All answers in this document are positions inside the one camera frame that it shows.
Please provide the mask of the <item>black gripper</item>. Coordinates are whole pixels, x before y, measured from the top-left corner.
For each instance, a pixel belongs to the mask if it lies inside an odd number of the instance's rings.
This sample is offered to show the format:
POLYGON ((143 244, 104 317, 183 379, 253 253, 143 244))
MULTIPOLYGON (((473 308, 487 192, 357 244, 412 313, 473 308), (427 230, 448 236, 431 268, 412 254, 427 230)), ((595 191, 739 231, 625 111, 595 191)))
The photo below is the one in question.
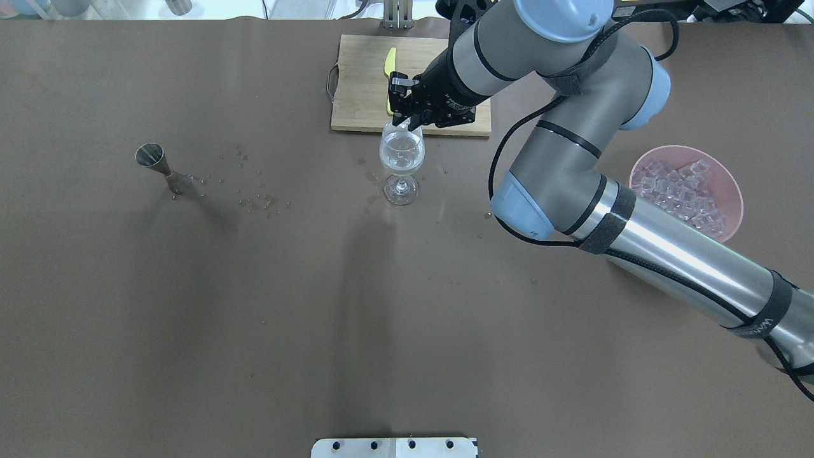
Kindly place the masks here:
POLYGON ((436 56, 423 73, 412 78, 390 72, 389 107, 393 127, 405 127, 410 132, 424 125, 446 128, 476 121, 476 94, 457 75, 450 50, 436 56))

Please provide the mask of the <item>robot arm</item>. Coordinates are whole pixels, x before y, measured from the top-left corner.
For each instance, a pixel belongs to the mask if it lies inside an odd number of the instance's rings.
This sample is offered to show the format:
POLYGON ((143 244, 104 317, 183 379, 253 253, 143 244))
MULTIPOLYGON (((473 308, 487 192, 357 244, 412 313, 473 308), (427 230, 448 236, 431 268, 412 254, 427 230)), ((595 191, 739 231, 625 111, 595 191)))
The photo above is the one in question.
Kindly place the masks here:
POLYGON ((812 295, 637 197, 596 170, 619 130, 634 130, 668 101, 661 57, 613 21, 612 1, 438 1, 450 21, 446 50, 418 76, 392 73, 393 123, 456 127, 476 106, 529 73, 555 90, 523 117, 535 127, 498 186, 492 214, 536 246, 550 235, 567 247, 618 259, 620 266, 686 299, 764 361, 812 388, 812 295))

